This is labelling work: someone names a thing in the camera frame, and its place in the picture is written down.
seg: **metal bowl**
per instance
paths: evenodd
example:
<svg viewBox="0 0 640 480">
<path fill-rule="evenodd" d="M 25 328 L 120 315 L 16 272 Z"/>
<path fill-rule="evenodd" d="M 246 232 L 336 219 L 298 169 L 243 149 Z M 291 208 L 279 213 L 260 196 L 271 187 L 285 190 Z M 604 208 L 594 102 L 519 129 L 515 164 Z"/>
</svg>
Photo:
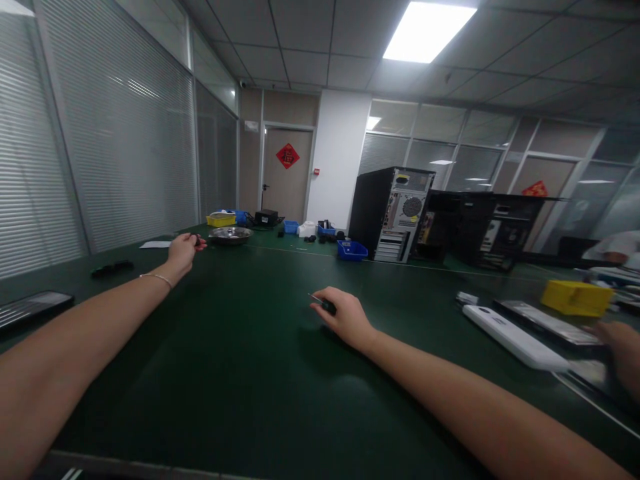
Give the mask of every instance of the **metal bowl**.
<svg viewBox="0 0 640 480">
<path fill-rule="evenodd" d="M 253 230 L 242 227 L 221 227 L 209 232 L 212 243 L 218 245 L 242 245 L 253 235 Z"/>
</svg>

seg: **ceiling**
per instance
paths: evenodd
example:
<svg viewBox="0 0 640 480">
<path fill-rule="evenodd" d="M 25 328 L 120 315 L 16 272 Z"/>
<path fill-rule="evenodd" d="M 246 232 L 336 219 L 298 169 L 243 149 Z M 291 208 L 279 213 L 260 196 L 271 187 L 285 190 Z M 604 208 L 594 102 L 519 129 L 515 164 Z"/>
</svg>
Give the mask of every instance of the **ceiling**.
<svg viewBox="0 0 640 480">
<path fill-rule="evenodd" d="M 479 9 L 430 64 L 382 59 L 406 0 L 182 2 L 249 85 L 640 124 L 633 0 L 449 0 Z"/>
</svg>

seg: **yellow box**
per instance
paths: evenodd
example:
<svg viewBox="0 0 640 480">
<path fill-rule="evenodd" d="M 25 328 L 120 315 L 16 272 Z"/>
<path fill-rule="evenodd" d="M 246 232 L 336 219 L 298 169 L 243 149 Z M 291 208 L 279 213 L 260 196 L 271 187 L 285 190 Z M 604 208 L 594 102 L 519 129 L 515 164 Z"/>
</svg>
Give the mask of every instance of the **yellow box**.
<svg viewBox="0 0 640 480">
<path fill-rule="evenodd" d="M 233 225 L 235 223 L 235 214 L 234 213 L 212 213 L 211 215 L 207 215 L 207 225 L 210 227 L 228 227 L 229 225 Z"/>
<path fill-rule="evenodd" d="M 612 296 L 613 290 L 596 285 L 549 280 L 540 302 L 565 315 L 600 318 L 605 314 Z"/>
</svg>

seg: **bracelet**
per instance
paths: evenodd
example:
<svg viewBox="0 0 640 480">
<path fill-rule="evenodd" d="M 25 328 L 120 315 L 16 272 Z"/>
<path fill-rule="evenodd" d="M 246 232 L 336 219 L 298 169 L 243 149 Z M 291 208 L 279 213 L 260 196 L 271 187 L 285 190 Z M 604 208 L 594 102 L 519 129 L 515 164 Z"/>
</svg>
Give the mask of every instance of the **bracelet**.
<svg viewBox="0 0 640 480">
<path fill-rule="evenodd" d="M 169 286 L 169 290 L 173 290 L 173 285 L 171 284 L 171 282 L 166 278 L 164 278 L 162 275 L 158 275 L 157 273 L 143 273 L 142 275 L 140 275 L 140 278 L 142 277 L 157 277 L 160 280 L 164 280 L 165 282 L 167 282 L 167 285 Z"/>
</svg>

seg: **green workbench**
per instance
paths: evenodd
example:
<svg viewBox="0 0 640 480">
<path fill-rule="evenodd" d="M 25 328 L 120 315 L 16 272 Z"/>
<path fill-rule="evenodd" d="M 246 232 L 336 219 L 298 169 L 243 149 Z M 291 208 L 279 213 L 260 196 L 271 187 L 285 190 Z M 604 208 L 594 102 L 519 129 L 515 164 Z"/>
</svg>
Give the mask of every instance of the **green workbench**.
<svg viewBox="0 0 640 480">
<path fill-rule="evenodd" d="M 192 229 L 201 234 L 206 226 Z M 162 263 L 140 243 L 0 282 L 0 303 L 44 289 L 82 302 Z M 508 275 L 449 259 L 394 265 L 336 258 L 336 246 L 257 232 L 210 247 L 92 384 L 54 449 L 268 479 L 487 477 L 428 412 L 345 346 L 308 307 L 327 285 L 358 296 L 378 329 L 532 403 L 640 474 L 640 441 L 532 370 L 462 315 L 462 290 L 538 305 L 559 272 Z M 91 279 L 129 259 L 135 270 Z M 3 333 L 0 350 L 37 325 Z"/>
</svg>

